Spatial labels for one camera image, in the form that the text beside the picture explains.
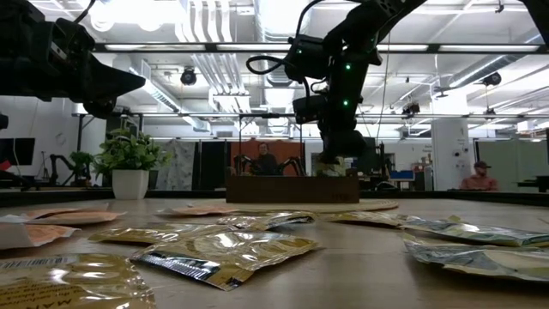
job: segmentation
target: ductwork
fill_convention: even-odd
[[[310,0],[256,0],[254,8],[256,11],[256,29],[262,42],[286,43],[288,37],[295,36],[295,27],[301,10]],[[309,26],[309,14],[306,14],[301,26],[301,31],[305,32]],[[267,74],[267,82],[273,87],[288,87],[292,80],[288,79],[281,66],[277,70]]]
[[[256,11],[256,30],[259,39],[268,43],[286,43],[288,37],[295,36],[299,15],[309,2],[310,0],[256,0],[254,9]],[[306,14],[301,25],[302,33],[307,30],[309,20],[310,16]],[[269,61],[265,64],[267,67],[275,65]],[[268,104],[279,107],[291,105],[295,90],[288,88],[293,81],[288,79],[283,66],[267,74],[266,82],[275,88],[263,90],[263,98]],[[271,127],[272,133],[281,133],[276,127],[278,121],[278,119],[268,120],[268,126]]]
[[[522,35],[519,39],[515,40],[513,44],[542,44],[543,39],[536,28],[528,31]],[[445,80],[448,81],[445,84],[452,88],[462,88],[472,82],[477,82],[482,78],[489,76],[492,73],[501,70],[509,64],[526,57],[525,55],[500,55],[500,56],[488,56],[472,64],[463,71],[456,73]],[[425,81],[425,83],[434,83],[438,80],[439,76],[435,76]],[[432,92],[432,87],[426,85],[419,85],[412,89],[408,93],[404,94],[399,101],[406,99],[407,97],[417,98],[423,94]]]
[[[543,39],[537,29],[522,35],[519,39],[513,41],[513,44],[543,44]],[[467,86],[472,82],[477,82],[482,78],[489,76],[501,70],[502,68],[513,64],[520,59],[526,57],[526,55],[501,55],[501,56],[488,56],[478,63],[470,65],[465,70],[454,74],[449,79],[449,86],[451,88],[461,88]]]

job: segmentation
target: table surface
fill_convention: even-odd
[[[0,209],[18,215],[31,209],[84,207],[106,201],[60,203]],[[84,227],[69,239],[32,249],[0,251],[0,258],[101,252],[129,257],[139,246],[92,243],[87,237],[115,227],[149,222],[215,222],[216,217],[166,220],[158,209],[189,200],[108,201],[111,210],[128,211],[119,220]],[[393,212],[428,219],[458,215],[472,223],[549,232],[549,208],[455,200],[399,200]],[[468,276],[421,264],[406,253],[401,232],[333,222],[297,224],[276,229],[317,240],[313,251],[256,272],[241,287],[224,292],[191,279],[138,265],[154,290],[158,308],[548,308],[549,285]]]

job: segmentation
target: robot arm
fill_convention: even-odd
[[[314,0],[305,9],[322,0]],[[317,121],[324,151],[323,161],[337,155],[359,156],[365,142],[355,129],[356,109],[370,64],[380,65],[377,44],[404,17],[426,0],[351,0],[360,3],[324,39],[296,33],[282,64],[288,78],[325,80],[327,91],[293,102],[298,124]],[[549,0],[521,0],[544,40],[549,42]]]
[[[145,84],[97,60],[95,41],[78,21],[45,21],[26,0],[0,1],[0,95],[69,98],[105,118],[118,96]]]

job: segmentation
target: barcode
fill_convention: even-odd
[[[24,260],[12,260],[9,262],[0,262],[0,270],[12,270],[29,267],[65,265],[76,262],[75,257],[45,257]]]

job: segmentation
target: security camera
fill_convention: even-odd
[[[192,86],[196,83],[196,74],[194,67],[185,67],[183,74],[181,75],[181,83],[185,86]]]
[[[481,83],[487,87],[490,85],[497,86],[501,83],[501,75],[499,75],[499,73],[497,72],[490,74],[489,76],[483,78]]]

